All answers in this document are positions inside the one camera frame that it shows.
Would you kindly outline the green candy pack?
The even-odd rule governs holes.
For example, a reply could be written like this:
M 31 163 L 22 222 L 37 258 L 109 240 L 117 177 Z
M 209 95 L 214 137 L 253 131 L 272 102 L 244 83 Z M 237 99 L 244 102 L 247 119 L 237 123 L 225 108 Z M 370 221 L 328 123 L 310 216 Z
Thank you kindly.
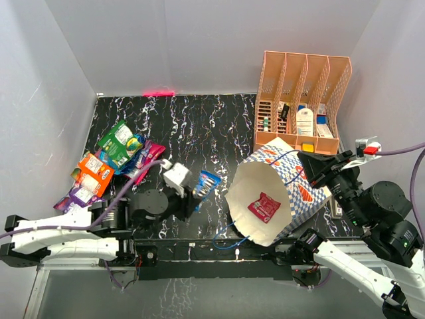
M 143 142 L 121 120 L 98 141 L 98 145 L 114 165 L 121 168 L 142 148 Z

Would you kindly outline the orange candy pack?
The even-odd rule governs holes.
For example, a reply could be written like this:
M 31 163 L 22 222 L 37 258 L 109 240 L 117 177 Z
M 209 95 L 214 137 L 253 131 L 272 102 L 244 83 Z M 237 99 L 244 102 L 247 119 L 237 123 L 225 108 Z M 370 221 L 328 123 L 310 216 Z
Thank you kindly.
M 108 188 L 115 170 L 98 159 L 94 154 L 86 152 L 74 168 L 70 176 L 83 188 L 97 197 L 102 197 Z

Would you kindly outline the blue snack bag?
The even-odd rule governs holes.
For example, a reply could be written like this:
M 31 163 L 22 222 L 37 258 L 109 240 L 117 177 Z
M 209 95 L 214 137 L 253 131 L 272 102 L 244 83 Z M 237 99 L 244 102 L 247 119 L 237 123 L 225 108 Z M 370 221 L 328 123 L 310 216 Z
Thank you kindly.
M 136 153 L 135 153 L 135 155 L 125 164 L 125 165 L 123 165 L 121 168 L 118 168 L 118 167 L 116 167 L 115 165 L 114 165 L 114 163 L 108 158 L 108 156 L 106 155 L 106 153 L 102 150 L 102 149 L 100 149 L 97 153 L 96 153 L 96 156 L 98 157 L 98 159 L 99 160 L 101 160 L 101 161 L 103 161 L 104 163 L 106 163 L 106 164 L 108 164 L 111 168 L 113 168 L 114 170 L 115 170 L 115 175 L 123 175 L 123 174 L 125 174 L 125 173 L 127 173 L 127 172 L 129 172 L 130 171 L 130 169 L 135 165 L 135 157 L 136 157 L 136 155 L 138 155 L 139 154 L 139 152 L 143 149 L 143 147 L 144 147 L 144 142 L 145 142 L 145 139 L 144 139 L 144 137 L 142 137 L 142 136 L 139 136 L 139 135 L 137 135 L 136 134 L 136 136 L 138 137 L 138 140 L 140 141 L 140 142 L 143 142 L 143 146 L 142 146 L 142 148 L 139 150 L 139 151 L 137 151 Z

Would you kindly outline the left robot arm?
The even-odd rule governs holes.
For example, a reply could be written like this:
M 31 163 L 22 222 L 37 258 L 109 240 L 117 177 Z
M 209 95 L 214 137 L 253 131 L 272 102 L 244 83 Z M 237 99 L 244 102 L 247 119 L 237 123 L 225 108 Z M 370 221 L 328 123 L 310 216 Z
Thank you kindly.
M 57 258 L 95 258 L 130 265 L 136 260 L 134 235 L 150 231 L 174 216 L 188 219 L 205 200 L 206 193 L 190 187 L 184 194 L 164 187 L 137 196 L 138 208 L 127 197 L 74 208 L 61 216 L 30 221 L 8 216 L 1 245 L 1 261 L 14 268 L 38 266 Z

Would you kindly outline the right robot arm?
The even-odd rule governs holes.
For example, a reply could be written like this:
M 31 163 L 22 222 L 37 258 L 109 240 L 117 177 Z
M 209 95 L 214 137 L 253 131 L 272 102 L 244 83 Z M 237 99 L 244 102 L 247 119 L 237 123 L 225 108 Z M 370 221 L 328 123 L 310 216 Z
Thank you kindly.
M 424 241 L 406 220 L 413 204 L 403 190 L 391 181 L 363 188 L 359 165 L 350 151 L 334 156 L 300 152 L 297 156 L 310 186 L 330 190 L 353 226 L 364 230 L 362 241 L 393 276 L 373 272 L 313 229 L 294 243 L 297 259 L 339 274 L 381 306 L 386 318 L 423 318 Z

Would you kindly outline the blue checkered paper bag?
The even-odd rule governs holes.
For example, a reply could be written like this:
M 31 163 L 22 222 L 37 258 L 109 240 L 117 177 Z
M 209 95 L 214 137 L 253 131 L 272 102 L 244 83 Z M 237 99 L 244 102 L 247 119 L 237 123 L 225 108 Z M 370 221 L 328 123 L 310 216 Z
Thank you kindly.
M 242 239 L 231 245 L 221 244 L 218 242 L 221 234 L 217 233 L 213 239 L 216 248 L 231 249 L 244 241 L 269 247 L 290 235 L 328 202 L 330 191 L 326 187 L 313 189 L 310 186 L 298 153 L 283 139 L 274 138 L 238 165 L 224 198 L 231 225 Z M 248 210 L 261 192 L 281 203 L 268 223 Z

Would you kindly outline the pink snack bag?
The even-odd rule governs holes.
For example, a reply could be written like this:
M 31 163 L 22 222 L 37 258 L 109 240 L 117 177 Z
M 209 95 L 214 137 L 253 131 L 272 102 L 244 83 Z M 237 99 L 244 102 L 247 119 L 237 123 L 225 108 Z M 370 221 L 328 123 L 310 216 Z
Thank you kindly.
M 149 155 L 148 155 L 148 157 L 147 157 L 147 159 L 144 163 L 144 166 L 142 168 L 144 168 L 147 164 L 151 163 L 152 161 L 157 160 L 158 157 L 161 156 L 165 150 L 166 150 L 165 146 L 151 142 L 151 148 L 150 148 L 150 151 L 149 151 Z M 135 157 L 135 163 L 136 163 L 136 161 L 139 157 L 139 154 L 136 155 L 136 157 Z M 127 178 L 131 179 L 131 178 L 135 177 L 140 172 L 141 169 L 136 168 L 136 166 L 134 165 L 130 169 L 130 171 L 125 173 L 124 175 Z

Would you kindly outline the magenta purple candy pack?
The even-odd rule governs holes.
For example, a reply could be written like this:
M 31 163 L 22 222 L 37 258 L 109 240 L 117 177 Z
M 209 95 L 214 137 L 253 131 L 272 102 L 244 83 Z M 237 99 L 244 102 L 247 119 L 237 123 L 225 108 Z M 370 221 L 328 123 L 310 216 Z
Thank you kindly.
M 143 149 L 140 151 L 139 157 L 136 161 L 136 168 L 141 169 L 144 166 L 144 163 L 149 155 L 149 151 L 151 148 L 151 140 L 146 141 Z

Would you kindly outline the blue cookie pack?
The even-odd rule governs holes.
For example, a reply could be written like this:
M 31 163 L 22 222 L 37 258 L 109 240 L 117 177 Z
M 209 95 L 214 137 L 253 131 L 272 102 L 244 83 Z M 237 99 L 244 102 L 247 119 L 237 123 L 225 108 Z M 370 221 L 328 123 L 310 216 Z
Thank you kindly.
M 202 199 L 196 199 L 199 200 L 198 205 L 195 208 L 195 211 L 199 211 L 201 208 L 202 202 L 209 196 L 211 192 L 213 192 L 218 185 L 221 183 L 221 178 L 217 175 L 214 175 L 211 172 L 202 170 L 199 175 L 198 183 L 196 186 L 201 186 L 204 189 L 205 196 Z

